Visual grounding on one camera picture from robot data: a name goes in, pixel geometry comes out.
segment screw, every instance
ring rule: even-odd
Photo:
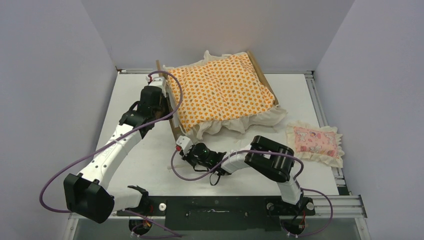
[[[270,210],[270,211],[274,210],[274,204],[273,204],[272,202],[269,202],[269,203],[266,205],[266,209],[268,209],[268,210]]]

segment bolt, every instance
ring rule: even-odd
[[[274,204],[273,204],[272,202],[269,202],[269,203],[266,205],[266,209],[268,209],[268,210],[270,210],[270,211],[274,210]]]
[[[167,209],[167,205],[165,203],[159,204],[159,210],[160,211],[165,211],[166,209]]]

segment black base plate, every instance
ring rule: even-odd
[[[267,210],[268,203],[286,204],[280,196],[149,196],[149,198],[153,212],[148,215],[166,215],[165,226],[176,231],[247,229],[281,231],[278,216],[294,215],[281,207],[276,207],[275,211],[271,212]],[[166,211],[159,210],[160,203],[166,203]],[[308,210],[306,214],[314,215],[315,211]],[[122,211],[117,215],[130,216]]]

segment cable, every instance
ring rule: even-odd
[[[216,186],[219,182],[220,182],[220,179],[221,179],[221,175],[218,175],[218,179],[216,180],[216,182],[214,183],[214,184],[212,184],[212,175],[214,175],[213,173],[211,173],[210,175],[209,175],[209,184],[211,185],[211,186]]]
[[[321,229],[316,230],[316,231],[314,231],[314,232],[310,232],[310,233],[306,233],[306,234],[298,235],[298,237],[307,237],[307,236],[315,235],[315,234],[318,234],[318,233],[320,233],[320,232],[324,231],[324,229],[326,229],[326,228],[330,225],[331,221],[333,220],[333,212],[334,212],[334,210],[333,210],[333,205],[332,205],[332,203],[331,203],[331,201],[330,201],[330,198],[329,198],[327,195],[325,195],[324,193],[322,193],[322,192],[320,192],[320,191],[318,191],[318,190],[314,190],[314,189],[307,189],[307,188],[303,188],[303,187],[301,187],[300,189],[301,189],[302,191],[314,192],[314,193],[317,193],[317,194],[322,195],[325,199],[327,199],[328,204],[330,205],[330,218],[328,219],[327,223],[326,223],[326,224],[325,224],[325,225],[324,225]],[[296,237],[296,235],[291,234],[290,232],[288,233],[288,235],[289,235],[289,236],[290,236],[290,235],[292,235],[292,236]]]
[[[208,171],[207,169],[205,169],[205,170],[197,170],[195,166],[193,166],[193,170],[195,172],[198,172],[198,173],[204,173],[204,172],[207,172]]]
[[[178,150],[175,150],[173,152],[173,154],[172,154],[172,157],[171,157],[171,169],[172,169],[173,173],[177,177],[179,177],[180,179],[185,180],[185,181],[196,181],[196,180],[202,179],[202,178],[206,177],[208,174],[215,172],[215,169],[217,169],[219,166],[221,166],[221,164],[223,164],[223,162],[225,162],[226,160],[228,160],[228,158],[232,157],[233,155],[242,154],[242,153],[277,155],[277,156],[282,156],[282,157],[286,157],[286,158],[295,160],[296,162],[300,163],[300,170],[299,170],[299,172],[296,173],[296,175],[294,175],[293,179],[296,179],[299,176],[299,174],[301,174],[302,171],[304,170],[304,163],[301,160],[299,160],[298,158],[296,158],[296,157],[294,157],[292,155],[288,155],[288,154],[284,154],[284,153],[279,153],[279,152],[271,152],[271,151],[241,150],[241,151],[235,151],[235,152],[231,153],[230,155],[224,157],[217,165],[215,165],[214,167],[212,167],[205,174],[200,175],[200,176],[195,177],[195,178],[186,178],[186,177],[183,177],[180,174],[178,174],[178,172],[175,170],[175,167],[174,167],[174,157],[177,154],[177,152],[178,152]]]
[[[154,225],[160,227],[161,229],[166,230],[166,231],[170,232],[171,234],[173,234],[173,235],[166,235],[166,236],[143,236],[143,235],[140,235],[139,237],[142,238],[142,239],[166,239],[166,238],[182,238],[183,237],[183,235],[181,235],[181,234],[179,234],[179,233],[177,233],[177,232],[175,232],[175,231],[167,228],[166,226],[164,226],[162,224],[159,224],[159,223],[153,221],[152,219],[150,219],[150,218],[148,218],[148,217],[146,217],[144,215],[141,215],[139,213],[136,213],[136,212],[133,212],[133,211],[130,211],[130,210],[123,210],[123,211],[124,212],[127,212],[129,214],[132,214],[134,216],[140,217],[140,218],[146,220],[147,222],[149,222],[151,224],[154,224]],[[133,227],[131,229],[131,234],[134,233],[134,231],[138,227],[140,227],[141,225],[143,225],[143,224],[141,223],[141,224],[138,224],[137,226]]]
[[[127,133],[125,133],[124,135],[122,135],[122,136],[120,136],[120,137],[116,138],[116,139],[115,139],[116,141],[120,141],[121,139],[123,139],[123,138],[127,137],[128,135],[130,135],[130,134],[132,134],[132,133],[134,133],[134,132],[136,132],[136,131],[138,131],[138,130],[140,130],[140,129],[142,129],[142,128],[145,128],[145,127],[147,127],[147,126],[149,126],[149,125],[155,124],[155,123],[160,122],[160,121],[162,121],[162,120],[166,120],[167,118],[171,117],[171,116],[172,116],[172,115],[173,115],[173,114],[177,111],[177,109],[180,107],[181,103],[183,102],[183,88],[181,87],[180,82],[177,80],[177,78],[176,78],[174,75],[172,75],[171,73],[169,73],[169,72],[167,72],[167,71],[162,71],[162,70],[152,71],[151,73],[149,73],[149,74],[148,74],[148,76],[149,76],[149,77],[151,77],[153,74],[157,74],[157,73],[163,73],[163,74],[167,74],[167,75],[171,76],[171,77],[175,80],[175,82],[178,84],[179,94],[180,94],[180,96],[181,96],[181,97],[179,98],[179,102],[178,102],[178,104],[176,105],[175,109],[174,109],[174,110],[172,110],[172,112],[170,112],[168,115],[166,115],[166,116],[164,116],[164,117],[161,117],[161,118],[159,118],[159,119],[156,119],[156,120],[154,120],[154,121],[148,122],[148,123],[146,123],[146,124],[143,124],[143,125],[141,125],[141,126],[138,126],[138,127],[134,128],[134,129],[132,129],[131,131],[129,131],[129,132],[127,132]],[[90,153],[90,154],[88,154],[87,156],[84,156],[84,157],[82,157],[82,158],[80,158],[80,159],[78,159],[78,160],[74,161],[73,163],[69,164],[68,166],[66,166],[65,168],[63,168],[63,169],[62,169],[62,170],[60,170],[59,172],[57,172],[55,175],[53,175],[53,176],[52,176],[52,177],[51,177],[51,178],[50,178],[50,179],[46,182],[46,184],[42,187],[42,189],[41,189],[41,191],[40,191],[40,194],[39,194],[38,200],[39,200],[39,202],[40,202],[41,206],[42,206],[43,208],[45,208],[45,209],[47,209],[47,210],[49,210],[49,211],[55,212],[55,213],[65,213],[65,214],[67,214],[67,213],[71,213],[71,211],[69,211],[69,210],[60,210],[60,209],[56,209],[56,208],[53,208],[53,207],[47,206],[47,204],[46,204],[46,203],[44,202],[44,200],[43,200],[43,195],[44,195],[44,192],[46,191],[47,187],[48,187],[48,186],[49,186],[49,185],[53,182],[53,180],[55,180],[55,179],[56,179],[59,175],[61,175],[62,173],[64,173],[66,170],[68,170],[68,169],[72,168],[73,166],[75,166],[75,165],[77,165],[77,164],[79,164],[79,163],[81,163],[81,162],[83,162],[83,161],[85,161],[85,160],[87,160],[87,159],[89,159],[89,158],[93,157],[94,155],[96,155],[96,154],[98,154],[98,153],[103,152],[104,150],[106,150],[107,148],[109,148],[110,146],[112,146],[113,144],[115,144],[115,142],[114,142],[114,141],[109,142],[108,144],[106,144],[106,145],[102,146],[101,148],[99,148],[99,149],[98,149],[98,150],[96,150],[95,152]]]
[[[305,218],[306,218],[306,212],[305,212],[305,210],[303,210],[303,218],[302,218],[302,221],[299,224],[302,224],[305,221]]]

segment white knob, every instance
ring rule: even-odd
[[[159,204],[159,210],[165,211],[167,209],[167,205],[165,203]]]

